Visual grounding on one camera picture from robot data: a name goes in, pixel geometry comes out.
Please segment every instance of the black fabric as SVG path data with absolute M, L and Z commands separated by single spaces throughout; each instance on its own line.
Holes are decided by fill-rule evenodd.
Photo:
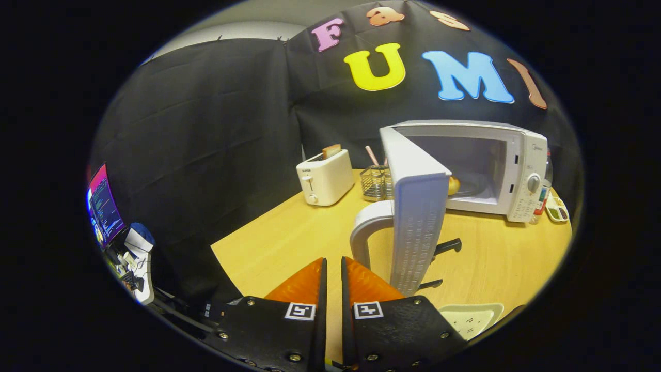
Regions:
M 405 15 L 399 22 L 372 26 L 366 13 L 376 7 L 391 7 Z M 378 129 L 407 120 L 461 119 L 484 120 L 513 124 L 547 137 L 554 161 L 553 187 L 574 214 L 578 190 L 582 189 L 581 157 L 572 124 L 563 106 L 549 85 L 535 73 L 534 66 L 493 38 L 469 20 L 461 19 L 471 30 L 462 31 L 444 25 L 429 10 L 452 15 L 437 7 L 416 1 L 378 1 L 352 7 L 326 17 L 310 26 L 287 43 L 290 72 L 292 118 L 300 125 L 306 156 L 321 148 L 340 143 L 349 150 L 354 168 L 371 164 L 365 151 L 370 145 L 379 162 L 383 161 L 383 146 Z M 319 42 L 311 33 L 314 28 L 334 18 L 341 18 L 339 44 L 318 52 Z M 383 54 L 376 46 L 396 42 L 406 69 L 406 77 L 396 87 L 381 91 L 364 91 L 352 79 L 344 57 L 367 50 L 374 76 L 389 72 Z M 497 103 L 468 94 L 460 101 L 442 101 L 441 89 L 433 65 L 422 53 L 441 50 L 464 66 L 469 52 L 488 54 L 493 59 L 500 78 L 514 96 L 512 104 Z M 530 71 L 539 91 L 548 104 L 543 110 L 533 106 L 529 92 L 516 69 L 507 58 L 519 61 Z
M 177 295 L 222 283 L 239 297 L 210 244 L 300 191 L 285 70 L 275 40 L 181 48 L 138 68 L 99 126 L 91 167 L 107 162 L 122 218 L 156 239 L 155 282 Z

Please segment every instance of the microwave door handle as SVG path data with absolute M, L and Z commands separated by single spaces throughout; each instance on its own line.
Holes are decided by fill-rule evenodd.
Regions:
M 356 216 L 354 230 L 349 238 L 354 259 L 371 269 L 368 238 L 384 228 L 393 227 L 393 202 L 378 201 L 363 208 Z

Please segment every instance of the monitor screen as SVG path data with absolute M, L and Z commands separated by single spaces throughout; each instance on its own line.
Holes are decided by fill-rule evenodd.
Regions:
M 105 163 L 94 174 L 89 183 L 87 211 L 94 235 L 97 237 L 99 246 L 104 250 L 126 226 L 112 199 Z

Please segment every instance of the wall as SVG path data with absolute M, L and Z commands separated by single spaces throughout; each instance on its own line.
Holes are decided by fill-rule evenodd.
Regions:
M 268 21 L 218 24 L 177 36 L 158 49 L 156 53 L 154 53 L 151 58 L 146 59 L 145 62 L 185 46 L 218 40 L 218 37 L 221 35 L 222 40 L 234 38 L 277 40 L 278 37 L 280 37 L 281 40 L 287 40 L 303 30 L 305 30 L 305 27 L 299 24 Z

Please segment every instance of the pink straw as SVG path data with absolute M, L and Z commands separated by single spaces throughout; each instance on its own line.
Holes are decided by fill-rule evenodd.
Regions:
M 376 161 L 376 156 L 374 156 L 374 153 L 372 152 L 371 148 L 369 146 L 365 146 L 365 150 L 368 151 L 369 158 L 372 159 L 372 163 L 374 163 L 374 166 L 378 167 L 379 162 Z

